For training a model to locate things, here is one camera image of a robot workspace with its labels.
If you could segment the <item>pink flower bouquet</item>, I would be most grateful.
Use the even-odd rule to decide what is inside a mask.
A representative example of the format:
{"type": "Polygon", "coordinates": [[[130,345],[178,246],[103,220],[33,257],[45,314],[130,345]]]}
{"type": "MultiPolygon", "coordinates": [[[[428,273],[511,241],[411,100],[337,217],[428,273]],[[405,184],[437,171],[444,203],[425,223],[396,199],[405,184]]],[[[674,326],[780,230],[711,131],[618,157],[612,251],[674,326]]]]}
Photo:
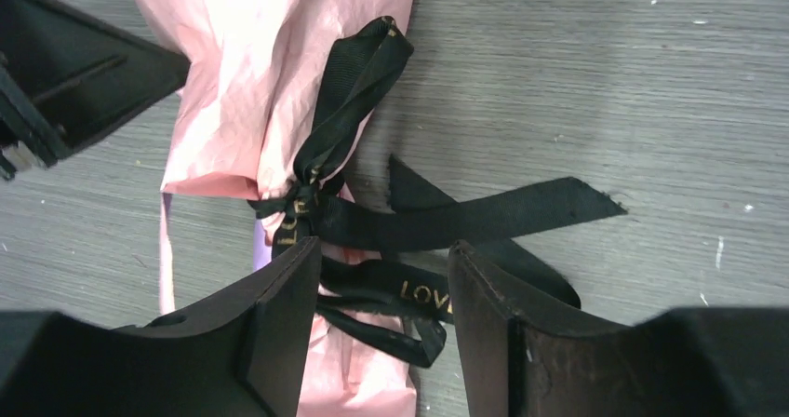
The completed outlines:
{"type": "MultiPolygon", "coordinates": [[[[135,1],[157,38],[191,61],[160,188],[164,314],[175,310],[172,195],[284,194],[331,45],[380,16],[407,29],[413,0],[135,1]]],[[[296,416],[416,416],[408,370],[315,315],[296,416]]]]}

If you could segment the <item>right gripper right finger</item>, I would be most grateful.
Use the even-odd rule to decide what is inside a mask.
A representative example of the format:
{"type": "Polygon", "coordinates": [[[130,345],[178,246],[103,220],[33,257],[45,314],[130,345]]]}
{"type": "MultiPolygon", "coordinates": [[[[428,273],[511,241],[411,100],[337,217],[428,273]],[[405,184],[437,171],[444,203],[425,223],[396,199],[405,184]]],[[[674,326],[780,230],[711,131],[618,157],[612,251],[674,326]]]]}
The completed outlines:
{"type": "Polygon", "coordinates": [[[473,416],[784,416],[788,311],[679,307],[634,326],[583,312],[473,247],[448,280],[473,416]]]}

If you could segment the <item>black ribbon with gold text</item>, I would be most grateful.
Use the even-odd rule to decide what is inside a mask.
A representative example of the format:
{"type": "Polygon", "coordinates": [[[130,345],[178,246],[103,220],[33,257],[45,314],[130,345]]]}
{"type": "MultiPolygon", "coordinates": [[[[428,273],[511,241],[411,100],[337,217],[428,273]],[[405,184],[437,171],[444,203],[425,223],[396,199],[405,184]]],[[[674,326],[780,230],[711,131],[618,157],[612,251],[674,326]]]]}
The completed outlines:
{"type": "Polygon", "coordinates": [[[464,240],[500,252],[507,272],[570,306],[575,290],[553,268],[514,242],[522,235],[623,214],[608,195],[574,177],[539,182],[501,194],[457,202],[395,157],[389,160],[391,206],[364,208],[339,195],[340,164],[351,153],[361,122],[403,73],[413,47],[389,16],[332,45],[315,105],[311,132],[293,162],[294,181],[278,198],[254,200],[258,218],[282,214],[272,250],[280,254],[306,236],[343,249],[376,253],[351,264],[325,258],[317,313],[361,343],[421,368],[443,351],[450,313],[448,280],[391,262],[389,255],[446,249],[464,240]]]}

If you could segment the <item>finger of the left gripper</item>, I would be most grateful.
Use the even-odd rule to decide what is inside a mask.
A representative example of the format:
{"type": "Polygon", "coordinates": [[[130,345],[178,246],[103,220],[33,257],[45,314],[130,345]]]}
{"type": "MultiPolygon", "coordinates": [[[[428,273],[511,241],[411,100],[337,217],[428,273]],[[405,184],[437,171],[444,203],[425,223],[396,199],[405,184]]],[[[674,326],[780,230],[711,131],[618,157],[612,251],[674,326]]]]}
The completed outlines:
{"type": "Polygon", "coordinates": [[[1,0],[1,177],[51,168],[182,88],[189,60],[60,0],[1,0]]]}

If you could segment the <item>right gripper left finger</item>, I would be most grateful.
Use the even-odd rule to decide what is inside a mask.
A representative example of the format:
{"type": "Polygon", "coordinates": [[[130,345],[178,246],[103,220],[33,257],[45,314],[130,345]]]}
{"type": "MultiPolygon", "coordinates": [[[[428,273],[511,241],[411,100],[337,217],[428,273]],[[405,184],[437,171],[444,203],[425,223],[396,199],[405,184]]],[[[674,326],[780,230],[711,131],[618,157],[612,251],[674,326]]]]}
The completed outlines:
{"type": "Polygon", "coordinates": [[[321,248],[264,268],[144,327],[58,311],[1,315],[5,416],[293,416],[321,248]]]}

